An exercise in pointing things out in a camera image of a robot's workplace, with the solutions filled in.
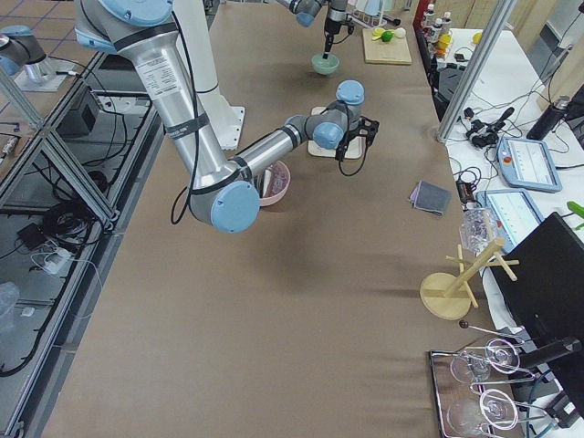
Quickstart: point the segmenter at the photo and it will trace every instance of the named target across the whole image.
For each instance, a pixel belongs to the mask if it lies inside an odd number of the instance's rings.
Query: bottle
[[[568,96],[560,96],[553,104],[549,105],[541,117],[527,133],[530,140],[543,140],[548,133],[553,130],[558,122],[568,113]]]
[[[440,37],[441,30],[442,30],[442,19],[436,18],[436,21],[434,21],[433,26],[430,27],[430,29],[428,29],[428,36],[426,37],[426,39],[428,40],[428,43],[430,43],[430,44],[437,43],[438,38]]]
[[[422,28],[423,33],[425,34],[429,28],[432,27],[432,21],[434,17],[434,3],[428,4],[428,8],[423,11],[422,15],[422,22],[420,26]]]
[[[450,27],[452,26],[453,22],[450,19],[450,12],[444,12],[442,16],[442,30],[440,31],[440,35],[450,34]]]

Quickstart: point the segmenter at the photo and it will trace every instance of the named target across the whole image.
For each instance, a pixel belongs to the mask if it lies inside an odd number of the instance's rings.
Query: water bottle
[[[553,130],[559,121],[568,113],[568,96],[560,96],[553,104],[549,105],[533,128],[527,133],[530,140],[543,140]]]

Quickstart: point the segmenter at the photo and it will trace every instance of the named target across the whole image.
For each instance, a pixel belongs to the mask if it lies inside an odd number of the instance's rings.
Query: plastic bottle
[[[569,97],[560,96],[553,104],[549,105],[541,117],[527,133],[530,140],[543,140],[548,133],[553,130],[558,122],[562,120],[568,112]]]
[[[0,285],[0,333],[14,327],[14,308],[20,297],[18,286],[12,282]]]
[[[440,37],[440,31],[442,30],[442,19],[436,18],[434,24],[430,29],[428,29],[428,35],[426,39],[428,43],[435,44],[438,42],[438,38]]]
[[[442,30],[440,31],[440,35],[450,34],[450,27],[452,25],[453,22],[450,19],[450,12],[444,12],[442,15]]]
[[[428,4],[428,8],[423,11],[423,15],[422,15],[422,22],[420,23],[420,26],[422,28],[422,31],[425,33],[427,29],[432,27],[432,21],[434,18],[434,3],[430,3]]]

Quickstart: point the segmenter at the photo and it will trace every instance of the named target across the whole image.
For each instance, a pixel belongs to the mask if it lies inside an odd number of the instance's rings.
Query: adapter plug
[[[72,254],[65,248],[57,248],[55,253],[49,255],[43,265],[43,270],[55,276],[63,268],[65,263],[71,258]]]

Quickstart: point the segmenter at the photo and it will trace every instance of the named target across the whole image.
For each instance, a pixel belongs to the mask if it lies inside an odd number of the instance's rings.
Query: black electronic device
[[[506,258],[519,260],[513,266],[517,281],[502,268],[492,270],[507,307],[535,342],[537,361],[551,368],[582,415],[584,352],[578,344],[584,339],[584,244],[553,213]],[[559,351],[562,345],[568,350]]]
[[[515,112],[515,108],[509,107],[493,123],[483,123],[479,119],[471,122],[471,129],[466,132],[466,138],[477,148],[484,148],[497,144],[498,132],[505,126],[505,120]]]

